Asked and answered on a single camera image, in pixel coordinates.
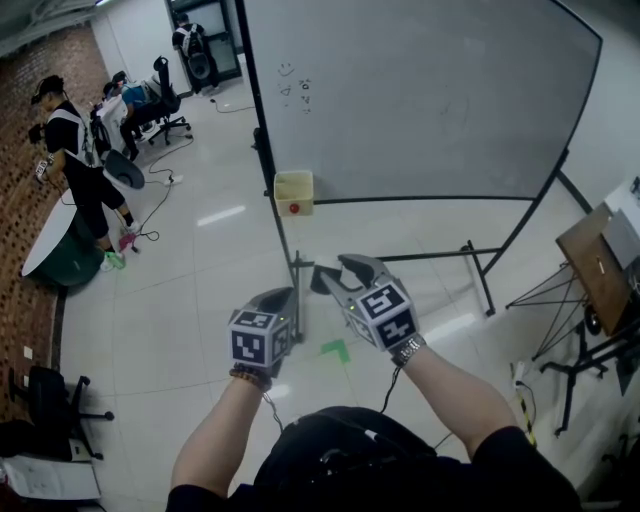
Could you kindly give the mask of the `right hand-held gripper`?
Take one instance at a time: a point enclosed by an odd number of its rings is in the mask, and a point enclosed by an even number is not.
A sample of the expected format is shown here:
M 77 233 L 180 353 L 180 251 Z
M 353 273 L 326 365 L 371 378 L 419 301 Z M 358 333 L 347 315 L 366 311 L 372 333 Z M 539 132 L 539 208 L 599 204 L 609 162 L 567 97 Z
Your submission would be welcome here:
M 344 309 L 353 332 L 381 351 L 390 351 L 418 332 L 413 304 L 395 282 L 379 284 L 394 277 L 383 261 L 361 254 L 341 254 L 338 261 L 359 282 L 348 287 L 341 271 L 321 271 L 325 294 Z

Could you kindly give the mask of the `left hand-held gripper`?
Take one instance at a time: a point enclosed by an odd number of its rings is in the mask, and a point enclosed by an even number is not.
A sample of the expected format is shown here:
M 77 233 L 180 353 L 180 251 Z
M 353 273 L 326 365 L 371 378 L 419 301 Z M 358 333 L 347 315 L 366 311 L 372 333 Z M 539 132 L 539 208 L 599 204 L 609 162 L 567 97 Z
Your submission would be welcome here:
M 228 323 L 231 361 L 277 378 L 291 350 L 291 320 L 298 308 L 294 287 L 271 289 L 254 296 Z

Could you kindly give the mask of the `black white whiteboard eraser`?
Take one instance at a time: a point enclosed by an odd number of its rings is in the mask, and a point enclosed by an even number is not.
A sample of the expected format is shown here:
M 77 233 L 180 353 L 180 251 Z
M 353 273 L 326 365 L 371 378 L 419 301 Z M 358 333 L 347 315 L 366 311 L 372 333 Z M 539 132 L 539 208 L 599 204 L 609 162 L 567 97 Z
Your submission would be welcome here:
M 342 263 L 336 257 L 318 256 L 313 264 L 310 288 L 314 293 L 330 295 L 329 283 L 341 280 Z

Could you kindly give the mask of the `cream plastic box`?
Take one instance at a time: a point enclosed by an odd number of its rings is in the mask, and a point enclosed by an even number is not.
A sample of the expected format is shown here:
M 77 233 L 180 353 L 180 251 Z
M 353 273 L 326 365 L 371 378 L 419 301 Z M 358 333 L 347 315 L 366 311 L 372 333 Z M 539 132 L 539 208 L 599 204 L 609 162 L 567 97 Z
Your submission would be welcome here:
M 278 172 L 274 177 L 273 197 L 281 217 L 310 216 L 314 207 L 314 178 L 311 171 Z M 299 205 L 298 213 L 291 213 L 289 206 Z

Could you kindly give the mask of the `person's right forearm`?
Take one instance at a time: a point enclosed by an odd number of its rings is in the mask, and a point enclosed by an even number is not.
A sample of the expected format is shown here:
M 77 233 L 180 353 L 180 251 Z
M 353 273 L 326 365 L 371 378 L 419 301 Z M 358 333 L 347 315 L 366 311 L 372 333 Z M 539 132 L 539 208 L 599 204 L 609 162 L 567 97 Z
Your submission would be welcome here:
M 494 387 L 427 345 L 411 355 L 403 370 L 470 458 L 492 434 L 517 425 L 509 404 Z

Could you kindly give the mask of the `person's left forearm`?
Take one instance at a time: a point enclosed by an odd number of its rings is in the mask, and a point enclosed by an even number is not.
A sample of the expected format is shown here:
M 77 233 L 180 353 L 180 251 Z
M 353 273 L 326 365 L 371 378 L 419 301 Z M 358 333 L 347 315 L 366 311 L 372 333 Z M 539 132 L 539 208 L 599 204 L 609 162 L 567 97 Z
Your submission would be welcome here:
M 232 372 L 219 400 L 181 448 L 172 470 L 172 489 L 192 486 L 228 497 L 271 384 L 270 377 L 254 370 Z

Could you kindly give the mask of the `whiteboard on black stand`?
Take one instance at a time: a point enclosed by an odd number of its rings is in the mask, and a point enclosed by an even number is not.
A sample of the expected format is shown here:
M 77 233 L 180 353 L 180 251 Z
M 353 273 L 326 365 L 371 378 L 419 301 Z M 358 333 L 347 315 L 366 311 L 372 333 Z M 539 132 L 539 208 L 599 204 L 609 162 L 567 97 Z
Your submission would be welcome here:
M 235 0 L 266 195 L 535 211 L 602 37 L 561 0 Z

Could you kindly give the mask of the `green floor tape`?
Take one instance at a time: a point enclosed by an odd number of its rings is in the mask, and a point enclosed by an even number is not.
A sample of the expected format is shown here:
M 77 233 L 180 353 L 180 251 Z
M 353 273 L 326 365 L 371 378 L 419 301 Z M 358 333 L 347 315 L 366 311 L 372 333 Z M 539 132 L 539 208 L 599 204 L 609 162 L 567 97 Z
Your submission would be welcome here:
M 342 364 L 347 364 L 351 361 L 347 345 L 343 339 L 337 339 L 323 344 L 320 352 L 322 355 L 334 353 Z

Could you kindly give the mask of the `silver wristwatch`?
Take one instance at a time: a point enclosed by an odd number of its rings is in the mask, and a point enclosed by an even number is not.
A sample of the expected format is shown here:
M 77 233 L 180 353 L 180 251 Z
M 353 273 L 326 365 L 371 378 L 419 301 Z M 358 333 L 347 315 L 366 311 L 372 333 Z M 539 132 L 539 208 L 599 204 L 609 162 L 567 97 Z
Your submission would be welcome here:
M 420 334 L 415 334 L 390 349 L 391 360 L 397 368 L 404 368 L 417 351 L 426 345 Z

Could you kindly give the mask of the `person's black shirt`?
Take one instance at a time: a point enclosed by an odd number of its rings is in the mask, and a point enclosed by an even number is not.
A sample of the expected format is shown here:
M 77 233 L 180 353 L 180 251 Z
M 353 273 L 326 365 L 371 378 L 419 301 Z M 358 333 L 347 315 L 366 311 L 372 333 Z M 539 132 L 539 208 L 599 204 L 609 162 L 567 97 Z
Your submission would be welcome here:
M 468 463 L 374 410 L 335 406 L 287 426 L 253 483 L 227 498 L 185 484 L 166 512 L 581 512 L 571 483 L 514 426 Z

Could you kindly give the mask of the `green barrel with white top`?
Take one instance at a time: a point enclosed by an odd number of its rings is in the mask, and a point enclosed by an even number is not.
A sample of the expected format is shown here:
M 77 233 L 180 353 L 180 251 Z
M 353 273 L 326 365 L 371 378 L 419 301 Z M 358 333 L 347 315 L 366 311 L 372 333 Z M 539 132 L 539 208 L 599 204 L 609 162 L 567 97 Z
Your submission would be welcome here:
M 103 253 L 77 207 L 59 200 L 27 255 L 21 276 L 74 287 L 89 282 L 102 261 Z

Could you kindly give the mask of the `black office chair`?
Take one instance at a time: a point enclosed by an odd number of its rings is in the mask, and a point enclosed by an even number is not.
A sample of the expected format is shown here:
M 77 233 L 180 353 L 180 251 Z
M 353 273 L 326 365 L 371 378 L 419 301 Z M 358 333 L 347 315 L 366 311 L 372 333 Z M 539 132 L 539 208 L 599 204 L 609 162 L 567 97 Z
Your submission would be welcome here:
M 64 377 L 59 372 L 40 366 L 30 368 L 26 387 L 17 384 L 13 368 L 8 371 L 7 383 L 10 401 L 14 402 L 19 397 L 26 402 L 29 417 L 37 431 L 58 438 L 64 436 L 67 440 L 79 440 L 91 458 L 104 459 L 102 453 L 91 447 L 82 421 L 113 421 L 115 416 L 111 411 L 102 414 L 80 411 L 83 389 L 91 383 L 87 376 L 79 377 L 72 396 L 69 395 Z
M 168 60 L 163 56 L 159 56 L 154 61 L 153 68 L 159 79 L 160 86 L 159 102 L 154 105 L 158 130 L 148 139 L 148 142 L 153 145 L 155 139 L 163 135 L 165 143 L 169 145 L 169 134 L 172 128 L 185 128 L 187 130 L 186 138 L 192 139 L 193 135 L 190 134 L 191 125 L 186 121 L 185 117 L 171 119 L 173 114 L 178 113 L 181 99 L 174 92 L 170 82 Z

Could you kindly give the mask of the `black wheeled stand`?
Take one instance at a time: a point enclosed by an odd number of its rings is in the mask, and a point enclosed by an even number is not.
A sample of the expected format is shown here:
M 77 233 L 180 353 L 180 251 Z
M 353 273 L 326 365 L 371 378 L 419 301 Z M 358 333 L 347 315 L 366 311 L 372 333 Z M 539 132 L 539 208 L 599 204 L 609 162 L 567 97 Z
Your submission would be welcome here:
M 586 322 L 581 321 L 573 332 L 579 338 L 578 358 L 573 364 L 559 364 L 553 361 L 547 362 L 540 367 L 540 372 L 546 370 L 558 372 L 567 377 L 565 400 L 563 407 L 562 421 L 554 431 L 554 436 L 559 438 L 568 430 L 571 409 L 573 403 L 574 387 L 578 376 L 587 370 L 596 369 L 598 378 L 602 379 L 608 371 L 605 363 L 612 359 L 621 359 L 629 355 L 632 351 L 640 348 L 640 318 L 633 320 L 626 327 L 622 328 L 608 340 L 597 344 L 589 349 L 586 342 Z

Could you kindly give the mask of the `white desk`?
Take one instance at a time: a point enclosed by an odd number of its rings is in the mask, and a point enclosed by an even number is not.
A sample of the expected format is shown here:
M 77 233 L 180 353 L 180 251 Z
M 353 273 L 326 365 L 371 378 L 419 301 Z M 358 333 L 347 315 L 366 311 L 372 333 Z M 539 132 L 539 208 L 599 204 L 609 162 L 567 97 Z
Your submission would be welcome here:
M 121 153 L 129 151 L 120 134 L 120 122 L 126 116 L 126 107 L 119 96 L 113 97 L 104 102 L 95 111 L 96 135 L 100 135 L 108 149 L 114 149 Z

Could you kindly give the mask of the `black framed glass door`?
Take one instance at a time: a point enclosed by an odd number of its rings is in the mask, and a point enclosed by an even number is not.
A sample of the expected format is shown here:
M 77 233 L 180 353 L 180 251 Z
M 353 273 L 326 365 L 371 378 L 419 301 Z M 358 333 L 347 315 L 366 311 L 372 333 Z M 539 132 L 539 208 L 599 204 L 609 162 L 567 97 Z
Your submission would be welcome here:
M 183 12 L 188 14 L 192 23 L 198 23 L 204 28 L 205 40 L 217 63 L 219 85 L 241 75 L 227 0 L 165 0 L 165 3 L 169 9 L 173 32 L 177 28 L 177 15 Z M 185 69 L 184 58 L 177 53 Z M 188 76 L 187 80 L 190 91 L 194 93 Z M 203 89 L 211 87 L 206 83 L 202 85 Z

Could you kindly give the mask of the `grey laptop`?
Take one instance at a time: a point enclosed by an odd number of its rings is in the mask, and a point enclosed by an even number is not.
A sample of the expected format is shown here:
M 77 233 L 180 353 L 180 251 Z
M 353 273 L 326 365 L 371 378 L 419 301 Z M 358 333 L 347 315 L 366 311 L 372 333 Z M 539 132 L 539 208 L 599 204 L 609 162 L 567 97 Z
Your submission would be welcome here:
M 622 270 L 628 269 L 640 257 L 640 236 L 622 210 L 610 217 L 603 237 Z

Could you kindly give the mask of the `black bag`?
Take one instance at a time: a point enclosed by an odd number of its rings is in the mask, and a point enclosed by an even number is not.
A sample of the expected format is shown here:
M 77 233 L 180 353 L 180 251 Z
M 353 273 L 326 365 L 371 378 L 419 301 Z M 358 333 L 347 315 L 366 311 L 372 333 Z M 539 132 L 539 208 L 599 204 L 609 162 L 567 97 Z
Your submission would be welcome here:
M 24 420 L 0 423 L 0 457 L 14 457 L 20 454 L 72 460 L 69 438 L 40 429 Z

